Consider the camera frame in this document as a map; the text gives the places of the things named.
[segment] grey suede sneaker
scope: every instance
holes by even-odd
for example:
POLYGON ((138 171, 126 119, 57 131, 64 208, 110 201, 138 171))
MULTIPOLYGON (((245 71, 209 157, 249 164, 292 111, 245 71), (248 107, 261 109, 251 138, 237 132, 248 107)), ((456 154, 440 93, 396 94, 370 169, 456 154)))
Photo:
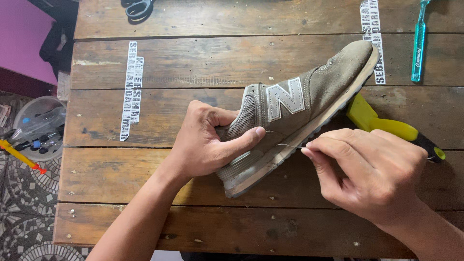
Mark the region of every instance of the grey suede sneaker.
POLYGON ((326 65, 276 85, 245 87, 240 113, 230 125, 216 128, 221 141, 262 126, 266 136, 251 151, 217 174, 227 197, 237 197, 273 171, 295 148, 329 122, 359 92, 374 71, 380 54, 369 41, 347 45, 326 65))

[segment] midsole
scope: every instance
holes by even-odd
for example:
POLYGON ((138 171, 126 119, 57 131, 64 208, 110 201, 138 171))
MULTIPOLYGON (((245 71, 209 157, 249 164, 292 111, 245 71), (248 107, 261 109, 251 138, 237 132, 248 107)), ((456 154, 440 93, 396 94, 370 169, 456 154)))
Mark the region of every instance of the midsole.
MULTIPOLYGON (((356 76, 354 81, 351 85, 346 89, 346 91, 340 95, 337 100, 327 108, 323 113, 318 115, 316 118, 308 122, 305 126, 300 128, 299 130, 295 131, 292 135, 288 138, 283 140, 281 143, 288 144, 290 146, 298 146, 305 140, 309 138, 311 134, 315 132, 319 127, 324 125, 327 121, 329 121, 332 116, 342 109, 346 103, 361 89, 364 81, 374 72, 375 65, 379 61, 380 54, 377 47, 373 46, 372 54, 367 61, 366 65, 360 71, 360 73, 356 76)), ((280 165, 286 158, 288 158, 293 152, 295 152, 295 148, 287 147, 287 146, 276 146, 266 152, 262 158, 260 158, 256 163, 254 163, 251 167, 259 169, 253 175, 250 175, 247 179, 243 182, 238 184, 237 186, 226 190, 226 195, 234 196, 243 190, 247 189, 248 187, 252 186, 254 183, 259 181, 265 175, 269 174, 273 171, 278 165, 280 165)))

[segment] forearm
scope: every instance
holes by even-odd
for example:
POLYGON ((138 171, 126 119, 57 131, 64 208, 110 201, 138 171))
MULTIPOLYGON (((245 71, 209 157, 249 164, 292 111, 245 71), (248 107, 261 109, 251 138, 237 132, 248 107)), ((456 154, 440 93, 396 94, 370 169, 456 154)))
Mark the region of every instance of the forearm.
POLYGON ((377 226, 403 242, 421 261, 464 260, 464 232, 420 200, 401 219, 377 226))
POLYGON ((169 208, 188 180, 174 170, 159 169, 108 228, 88 261, 150 260, 169 208))

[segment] toothbrush handle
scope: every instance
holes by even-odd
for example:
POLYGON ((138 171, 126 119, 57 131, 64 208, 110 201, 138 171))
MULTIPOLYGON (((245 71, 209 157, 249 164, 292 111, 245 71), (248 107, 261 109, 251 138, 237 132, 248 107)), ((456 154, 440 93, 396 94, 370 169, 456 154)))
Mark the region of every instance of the toothbrush handle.
POLYGON ((411 81, 419 82, 422 74, 422 58, 424 57, 425 23, 420 20, 416 24, 414 34, 414 55, 412 57, 411 81))

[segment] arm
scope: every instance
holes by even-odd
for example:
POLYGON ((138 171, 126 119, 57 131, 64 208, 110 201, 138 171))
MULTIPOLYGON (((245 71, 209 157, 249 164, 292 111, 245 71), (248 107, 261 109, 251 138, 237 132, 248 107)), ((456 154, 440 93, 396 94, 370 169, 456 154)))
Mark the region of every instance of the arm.
POLYGON ((393 134, 335 130, 309 142, 302 153, 316 167, 324 198, 408 246, 421 261, 464 260, 464 232, 414 192, 427 152, 393 134), (346 178, 336 175, 328 157, 346 178))
POLYGON ((266 134, 255 127, 221 142, 215 126, 230 124, 237 114, 199 101, 187 115, 166 159, 98 241, 87 261, 150 260, 171 203, 193 177, 213 173, 254 147, 266 134))

